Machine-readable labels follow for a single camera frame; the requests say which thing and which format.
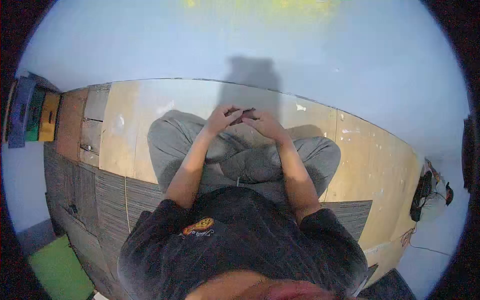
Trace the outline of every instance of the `t-shirt logo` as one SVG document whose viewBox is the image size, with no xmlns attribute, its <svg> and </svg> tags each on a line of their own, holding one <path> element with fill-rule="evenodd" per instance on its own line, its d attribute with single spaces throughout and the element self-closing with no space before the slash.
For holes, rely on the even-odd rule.
<svg viewBox="0 0 480 300">
<path fill-rule="evenodd" d="M 183 229 L 183 235 L 189 235 L 192 232 L 203 232 L 209 229 L 213 225 L 212 218 L 203 218 L 197 223 L 187 226 Z"/>
</svg>

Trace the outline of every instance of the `cable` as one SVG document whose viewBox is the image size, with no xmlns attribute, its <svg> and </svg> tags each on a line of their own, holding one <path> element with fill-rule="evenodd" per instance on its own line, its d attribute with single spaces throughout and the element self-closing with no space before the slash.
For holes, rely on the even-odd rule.
<svg viewBox="0 0 480 300">
<path fill-rule="evenodd" d="M 441 251 L 437 251 L 437 250 L 432 250 L 432 249 L 428 249 L 428 248 L 423 248 L 423 247 L 417 247 L 417 246 L 414 246 L 410 243 L 410 238 L 412 237 L 412 235 L 417 232 L 417 222 L 415 222 L 415 226 L 413 228 L 410 228 L 407 232 L 405 232 L 403 235 L 402 235 L 402 239 L 401 239 L 401 242 L 402 242 L 402 247 L 405 247 L 405 245 L 409 244 L 410 246 L 412 246 L 413 248 L 417 248 L 417 249 L 425 249 L 425 250 L 428 250 L 428 251 L 432 251 L 432 252 L 437 252 L 437 253 L 440 253 L 440 254 L 443 254 L 443 255 L 446 255 L 446 256 L 451 256 L 450 254 L 447 254 L 445 252 L 441 252 Z"/>
</svg>

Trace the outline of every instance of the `finger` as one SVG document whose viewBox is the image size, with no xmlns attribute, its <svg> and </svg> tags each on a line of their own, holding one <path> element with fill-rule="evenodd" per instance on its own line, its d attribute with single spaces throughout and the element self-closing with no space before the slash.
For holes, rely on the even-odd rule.
<svg viewBox="0 0 480 300">
<path fill-rule="evenodd" d="M 258 110 L 252 111 L 252 116 L 253 116 L 255 119 L 261 119 L 261 118 L 262 118 L 262 115 L 263 115 L 263 113 L 262 113 L 261 111 L 258 111 Z"/>
<path fill-rule="evenodd" d="M 236 106 L 236 105 L 233 105 L 233 104 L 225 104 L 225 105 L 221 105 L 218 107 L 218 109 L 223 112 L 223 114 L 226 114 L 229 110 L 243 110 L 243 108 L 239 107 L 239 106 Z"/>
<path fill-rule="evenodd" d="M 242 120 L 243 123 L 247 124 L 248 126 L 257 129 L 257 124 L 258 124 L 257 120 L 252 120 L 252 119 L 249 119 L 249 118 L 242 118 L 241 120 Z"/>
<path fill-rule="evenodd" d="M 240 118 L 242 113 L 243 113 L 242 110 L 237 110 L 234 113 L 232 113 L 231 115 L 229 115 L 228 117 L 226 117 L 226 119 L 228 120 L 228 123 L 230 124 L 233 121 L 235 121 L 236 119 Z"/>
</svg>

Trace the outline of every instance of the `person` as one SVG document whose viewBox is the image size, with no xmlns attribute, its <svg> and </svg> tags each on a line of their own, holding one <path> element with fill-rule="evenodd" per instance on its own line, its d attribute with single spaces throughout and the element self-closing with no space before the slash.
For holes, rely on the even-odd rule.
<svg viewBox="0 0 480 300">
<path fill-rule="evenodd" d="M 133 299 L 337 299 L 364 283 L 363 251 L 318 201 L 338 146 L 292 140 L 255 110 L 241 120 L 274 143 L 249 148 L 226 129 L 242 110 L 220 106 L 206 122 L 172 110 L 152 124 L 165 200 L 141 213 L 120 251 L 119 279 Z"/>
</svg>

